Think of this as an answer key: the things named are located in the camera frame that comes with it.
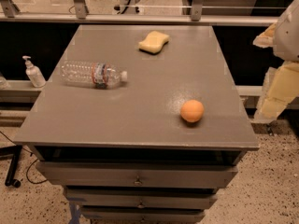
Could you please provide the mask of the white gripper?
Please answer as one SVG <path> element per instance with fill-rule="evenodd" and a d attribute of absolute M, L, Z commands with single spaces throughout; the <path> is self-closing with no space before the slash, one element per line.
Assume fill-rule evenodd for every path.
<path fill-rule="evenodd" d="M 293 0 L 278 18 L 253 40 L 259 48 L 273 46 L 274 54 L 284 62 L 270 67 L 265 74 L 262 95 L 256 106 L 255 122 L 272 122 L 299 96 L 299 0 Z"/>

